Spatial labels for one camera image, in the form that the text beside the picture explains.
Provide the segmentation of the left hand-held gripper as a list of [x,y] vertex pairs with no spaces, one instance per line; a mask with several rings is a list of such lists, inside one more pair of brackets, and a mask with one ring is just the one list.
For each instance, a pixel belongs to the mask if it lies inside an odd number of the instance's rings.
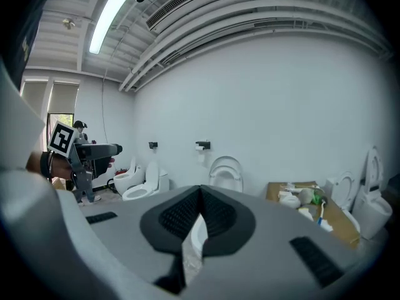
[[93,180],[106,173],[109,157],[123,151],[118,144],[89,142],[77,129],[57,121],[47,144],[47,178],[51,176],[51,162],[55,157],[65,157],[71,169],[73,193],[76,196],[94,196]]

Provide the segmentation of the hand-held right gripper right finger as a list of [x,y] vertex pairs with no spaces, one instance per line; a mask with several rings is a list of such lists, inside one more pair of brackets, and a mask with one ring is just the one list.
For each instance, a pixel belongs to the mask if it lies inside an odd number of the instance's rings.
[[[256,218],[256,228],[235,254],[204,259],[187,287],[188,299],[342,299],[368,269],[369,258],[298,211],[236,191],[219,192],[247,206]],[[344,273],[325,288],[289,243],[303,236]]]

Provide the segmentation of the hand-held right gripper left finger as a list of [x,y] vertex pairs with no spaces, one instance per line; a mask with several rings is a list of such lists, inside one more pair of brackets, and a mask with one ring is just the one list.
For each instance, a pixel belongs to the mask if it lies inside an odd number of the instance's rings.
[[169,192],[129,202],[79,207],[72,193],[58,191],[66,228],[84,268],[76,299],[200,299],[201,287],[192,282],[179,294],[158,286],[183,264],[172,254],[154,250],[143,236],[143,214],[184,191]]

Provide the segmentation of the person's left hand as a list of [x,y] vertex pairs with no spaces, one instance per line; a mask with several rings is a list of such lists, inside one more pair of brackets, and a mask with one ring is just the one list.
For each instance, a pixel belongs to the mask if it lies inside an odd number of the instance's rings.
[[65,157],[54,157],[51,162],[51,176],[71,180],[71,166]]

